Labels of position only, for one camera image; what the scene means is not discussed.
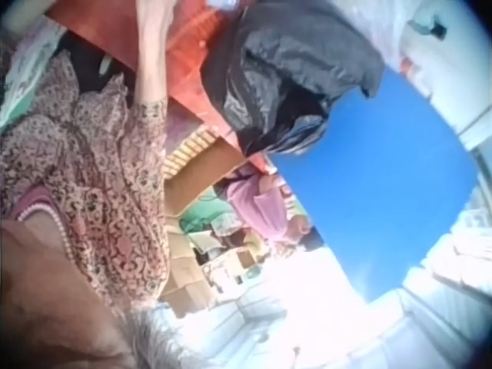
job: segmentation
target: person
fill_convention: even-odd
[[[168,279],[165,39],[176,1],[135,2],[131,109],[121,76],[80,95],[62,52],[0,142],[7,367],[209,365],[152,310]]]
[[[323,245],[308,216],[296,214],[288,219],[284,195],[291,195],[291,190],[279,174],[264,175],[248,163],[222,178],[214,190],[262,238],[300,244],[306,251]]]

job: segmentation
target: blue tarp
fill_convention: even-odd
[[[452,129],[389,69],[376,98],[354,89],[336,103],[306,154],[271,159],[366,301],[401,285],[477,180]]]

